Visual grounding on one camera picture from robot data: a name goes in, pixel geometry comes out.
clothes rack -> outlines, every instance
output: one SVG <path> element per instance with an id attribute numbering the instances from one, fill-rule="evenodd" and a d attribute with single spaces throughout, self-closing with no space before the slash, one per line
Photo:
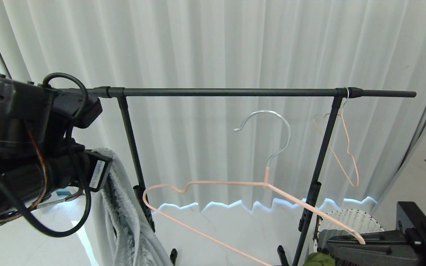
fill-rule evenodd
<path id="1" fill-rule="evenodd" d="M 123 87 L 110 87 L 101 86 L 88 90 L 93 96 L 100 98 L 117 98 L 121 116 L 128 138 L 129 148 L 131 150 L 132 161 L 134 162 L 135 171 L 139 185 L 135 186 L 136 195 L 141 203 L 144 210 L 144 214 L 149 220 L 152 229 L 155 231 L 154 221 L 152 220 L 151 211 L 142 201 L 142 194 L 145 190 L 144 177 L 142 175 L 141 162 L 139 160 L 139 154 L 137 152 L 137 146 L 135 141 L 134 132 L 132 129 L 132 123 L 129 116 L 129 106 L 127 104 L 126 97 L 129 96 L 223 96 L 223 97 L 234 97 L 234 96 L 277 96 L 277 97 L 333 97 L 331 104 L 331 111 L 328 117 L 325 133 L 321 142 L 320 151 L 318 153 L 317 163 L 315 170 L 312 175 L 310 188 L 308 191 L 306 202 L 312 206 L 315 206 L 316 199 L 320 192 L 321 183 L 318 178 L 321 173 L 321 168 L 325 160 L 328 145 L 330 142 L 331 134 L 336 123 L 338 110 L 341 107 L 342 100 L 344 98 L 359 98 L 359 97 L 396 97 L 396 98 L 414 98 L 416 92 L 414 91 L 378 91 L 378 90 L 364 90 L 356 87 L 348 88 L 336 88 L 336 89 L 129 89 Z M 297 266 L 303 246 L 305 244 L 305 238 L 310 226 L 312 213 L 306 209 L 303 210 L 302 217 L 299 222 L 298 230 L 301 232 L 298 241 L 298 246 L 295 251 L 294 261 L 292 266 Z M 277 253 L 282 266 L 289 266 L 285 252 L 282 246 L 277 248 Z M 172 250 L 170 257 L 172 263 L 175 264 L 177 251 Z"/>

curtain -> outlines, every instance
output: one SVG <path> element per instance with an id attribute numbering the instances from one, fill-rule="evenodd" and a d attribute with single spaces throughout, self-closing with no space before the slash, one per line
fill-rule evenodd
<path id="1" fill-rule="evenodd" d="M 426 1 L 103 1 L 0 0 L 0 55 L 8 74 L 38 83 L 62 71 L 89 87 L 336 88 L 416 91 L 413 99 L 357 98 L 345 120 L 360 173 L 350 186 L 328 153 L 321 197 L 379 199 L 400 167 L 426 106 Z M 73 87 L 55 80 L 56 88 Z M 147 186 L 190 180 L 261 180 L 267 158 L 286 141 L 279 119 L 291 124 L 290 146 L 273 160 L 270 182 L 305 198 L 321 145 L 312 118 L 331 98 L 128 98 Z M 108 147 L 137 183 L 115 99 L 74 136 L 88 148 Z M 318 119 L 324 130 L 326 121 Z M 352 178 L 341 121 L 331 145 Z M 186 195 L 167 189 L 152 204 L 179 206 L 242 200 L 270 205 L 260 187 L 199 186 Z"/>

white basket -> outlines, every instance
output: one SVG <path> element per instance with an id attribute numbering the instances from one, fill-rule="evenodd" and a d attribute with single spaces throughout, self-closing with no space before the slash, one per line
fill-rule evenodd
<path id="1" fill-rule="evenodd" d="M 382 232 L 384 229 L 372 216 L 357 209 L 346 209 L 340 211 L 327 212 L 327 214 L 360 234 Z M 326 240 L 333 236 L 347 235 L 342 228 L 317 216 L 315 234 L 313 236 L 313 252 L 317 252 L 318 247 L 324 248 Z"/>

small hanger hanging on rack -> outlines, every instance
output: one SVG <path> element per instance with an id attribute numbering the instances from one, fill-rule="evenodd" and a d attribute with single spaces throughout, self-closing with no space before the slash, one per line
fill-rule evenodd
<path id="1" fill-rule="evenodd" d="M 337 115 L 341 118 L 341 120 L 343 122 L 343 128 L 345 129 L 346 140 L 348 141 L 348 145 L 346 147 L 346 153 L 348 153 L 348 155 L 351 157 L 351 160 L 353 160 L 353 165 L 354 165 L 355 171 L 356 171 L 356 185 L 352 182 L 352 180 L 349 177 L 348 173 L 346 173 L 345 169 L 343 168 L 343 165 L 341 164 L 341 161 L 338 159 L 338 156 L 336 155 L 335 151 L 333 150 L 333 148 L 331 147 L 330 144 L 328 144 L 328 148 L 331 150 L 331 153 L 333 153 L 333 156 L 335 157 L 336 161 L 338 162 L 339 167 L 341 168 L 343 174 L 345 174 L 345 176 L 348 179 L 348 181 L 351 184 L 351 186 L 352 187 L 358 187 L 359 186 L 358 166 L 356 164 L 355 156 L 353 155 L 353 153 L 350 153 L 350 151 L 349 151 L 349 143 L 350 143 L 350 141 L 349 141 L 349 134 L 348 134 L 348 129 L 346 128 L 345 117 L 343 116 L 343 113 L 345 111 L 345 105 L 346 105 L 346 103 L 349 100 L 349 88 L 346 88 L 346 91 L 348 92 L 348 96 L 346 97 L 346 100 L 343 103 L 343 106 L 341 106 L 341 113 L 338 113 Z M 323 132 L 320 130 L 320 128 L 318 127 L 317 123 L 315 122 L 315 118 L 317 116 L 319 116 L 319 115 L 320 115 L 320 113 L 317 113 L 316 115 L 313 116 L 313 124 L 315 125 L 315 128 L 318 130 L 318 132 L 320 133 L 320 135 L 323 137 Z M 330 115 L 330 113 L 325 113 L 325 115 L 323 115 L 323 118 L 326 118 L 329 115 Z"/>
<path id="2" fill-rule="evenodd" d="M 153 210 L 153 211 L 156 211 L 157 213 L 159 213 L 159 214 L 163 215 L 164 217 L 166 217 L 166 218 L 168 218 L 168 219 L 171 219 L 172 221 L 174 221 L 174 222 L 176 222 L 176 223 L 178 223 L 178 224 L 180 224 L 180 225 L 182 225 L 182 226 L 186 227 L 187 229 L 190 229 L 190 230 L 194 231 L 195 233 L 200 234 L 200 235 L 202 235 L 203 237 L 206 237 L 206 238 L 208 238 L 208 239 L 210 239 L 210 240 L 212 240 L 212 241 L 216 242 L 217 244 L 220 244 L 220 245 L 222 245 L 222 246 L 224 246 L 224 247 L 226 247 L 226 248 L 228 248 L 228 249 L 231 249 L 231 250 L 233 250 L 233 251 L 235 251 L 235 252 L 237 252 L 237 253 L 239 253 L 239 254 L 241 254 L 241 255 L 243 255 L 243 256 L 245 256 L 245 257 L 249 258 L 249 259 L 252 259 L 253 261 L 256 261 L 257 263 L 260 263 L 260 264 L 264 265 L 264 266 L 272 266 L 271 264 L 268 264 L 268 263 L 266 263 L 266 262 L 264 262 L 264 261 L 261 261 L 260 259 L 257 259 L 257 258 L 255 258 L 255 257 L 253 257 L 253 256 L 251 256 L 251 255 L 249 255 L 249 254 L 247 254 L 247 253 L 244 253 L 244 252 L 242 252 L 242 251 L 240 251 L 240 250 L 238 250 L 238 249 L 234 248 L 233 246 L 230 246 L 230 245 L 228 245 L 228 244 L 226 244 L 226 243 L 223 243 L 223 242 L 221 242 L 221 241 L 219 241 L 219 240 L 217 240 L 217 239 L 215 239 L 215 238 L 213 238 L 213 237 L 211 237 L 211 236 L 209 236 L 209 235 L 207 235 L 207 234 L 205 234 L 205 233 L 203 233 L 203 232 L 201 232 L 201 231 L 199 231 L 199 230 L 197 230 L 197 229 L 195 229 L 195 228 L 193 228 L 193 227 L 191 227 L 191 226 L 189 226 L 189 225 L 187 225 L 187 224 L 185 224 L 184 222 L 181 222 L 181 221 L 179 221 L 178 219 L 175 219 L 174 217 L 172 217 L 172 216 L 170 216 L 170 215 L 168 215 L 168 214 L 166 214 L 166 213 L 164 213 L 164 212 L 162 212 L 162 211 L 160 211 L 160 210 L 158 210 L 158 209 L 154 208 L 153 206 L 151 206 L 151 205 L 149 204 L 149 202 L 147 202 L 147 192 L 148 192 L 149 190 L 152 190 L 152 189 L 154 189 L 154 188 L 159 188 L 159 187 L 170 187 L 170 188 L 172 188 L 173 190 L 175 190 L 176 192 L 184 193 L 184 192 L 187 192 L 187 190 L 189 189 L 189 187 L 190 187 L 191 185 L 196 185 L 196 184 L 224 184 L 224 185 L 248 185 L 248 186 L 261 186 L 261 187 L 263 187 L 263 188 L 269 188 L 269 189 L 272 189 L 272 190 L 273 190 L 274 192 L 276 192 L 277 194 L 279 194 L 279 195 L 281 195 L 281 196 L 285 197 L 286 199 L 288 199 L 288 200 L 290 200 L 290 201 L 293 201 L 294 203 L 297 203 L 297 204 L 301 205 L 302 207 L 304 207 L 304 208 L 306 208 L 306 209 L 310 210 L 311 212 L 314 212 L 315 214 L 317 214 L 317 215 L 321 216 L 323 219 L 328 219 L 330 222 L 332 222 L 332 223 L 336 224 L 337 226 L 339 226 L 339 227 L 343 228 L 343 229 L 344 229 L 345 231 L 347 231 L 348 233 L 352 234 L 352 235 L 353 235 L 353 236 L 354 236 L 354 237 L 355 237 L 355 238 L 359 241 L 359 243 L 360 243 L 360 244 L 365 244 L 365 241 L 364 241 L 364 239 L 362 238 L 362 236 L 361 236 L 358 232 L 356 232 L 354 229 L 351 229 L 350 227 L 348 227 L 348 226 L 344 225 L 343 223 L 341 223 L 341 222 L 337 221 L 336 219 L 333 219 L 332 217 L 330 217 L 330 216 L 328 216 L 327 214 L 325 214 L 324 212 L 322 212 L 322 211 L 320 211 L 320 210 L 316 209 L 315 207 L 313 207 L 313 206 L 311 206 L 311 205 L 309 205 L 309 204 L 307 204 L 307 203 L 305 203 L 305 202 L 303 202 L 303 201 L 301 201 L 301 200 L 297 199 L 296 197 L 294 197 L 294 196 L 290 195 L 289 193 L 286 193 L 286 192 L 284 192 L 284 191 L 280 190 L 279 188 L 277 188 L 277 187 L 275 187 L 275 186 L 273 186 L 273 185 L 269 184 L 268 180 L 269 180 L 269 167 L 270 167 L 270 162 L 271 162 L 271 160 L 272 160 L 274 157 L 276 157 L 277 155 L 279 155 L 282 151 L 284 151 L 284 150 L 285 150 L 285 149 L 289 146 L 289 143 L 290 143 L 290 140 L 291 140 L 291 128 L 290 128 L 290 124 L 287 122 L 287 120 L 286 120 L 285 118 L 283 118 L 280 114 L 278 114 L 278 113 L 276 113 L 276 112 L 274 112 L 274 111 L 270 111 L 270 110 L 260 110 L 260 111 L 255 111 L 255 112 L 251 113 L 251 114 L 250 114 L 250 115 L 249 115 L 246 119 L 244 119 L 244 121 L 241 123 L 241 126 L 240 126 L 239 128 L 236 128 L 234 131 L 235 131 L 235 132 L 240 131 L 240 130 L 241 130 L 241 129 L 245 126 L 246 122 L 247 122 L 247 121 L 248 121 L 248 120 L 249 120 L 252 116 L 257 115 L 258 113 L 270 113 L 270 114 L 273 114 L 273 115 L 275 115 L 275 116 L 278 116 L 278 117 L 279 117 L 279 118 L 281 118 L 281 119 L 282 119 L 282 121 L 285 123 L 285 125 L 287 126 L 287 129 L 288 129 L 288 132 L 289 132 L 289 136 L 288 136 L 288 139 L 287 139 L 287 143 L 284 145 L 284 147 L 282 147 L 282 148 L 281 148 L 278 152 L 276 152 L 276 153 L 274 153 L 273 155 L 271 155 L 271 156 L 269 157 L 269 160 L 267 160 L 267 166 L 266 166 L 266 170 L 265 170 L 265 174 L 264 174 L 264 181 L 263 181 L 263 182 L 221 181 L 221 180 L 191 181 L 191 182 L 188 182 L 188 183 L 186 184 L 186 186 L 185 186 L 185 188 L 184 188 L 184 189 L 178 189 L 177 187 L 175 187 L 175 186 L 174 186 L 174 185 L 172 185 L 172 184 L 159 184 L 159 185 L 153 185 L 153 186 L 151 186 L 151 187 L 148 187 L 148 188 L 144 191 L 144 193 L 143 193 L 143 195 L 142 195 L 142 200 L 144 201 L 144 203 L 146 204 L 146 206 L 147 206 L 147 207 L 149 207 L 149 209 L 151 209 L 151 210 Z"/>

white label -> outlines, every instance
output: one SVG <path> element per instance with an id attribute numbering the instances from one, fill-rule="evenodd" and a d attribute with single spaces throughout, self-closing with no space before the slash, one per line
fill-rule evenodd
<path id="1" fill-rule="evenodd" d="M 99 160 L 96 163 L 95 170 L 93 171 L 93 176 L 91 177 L 90 187 L 97 188 L 101 180 L 101 174 L 103 174 L 103 168 L 105 168 L 105 161 Z"/>

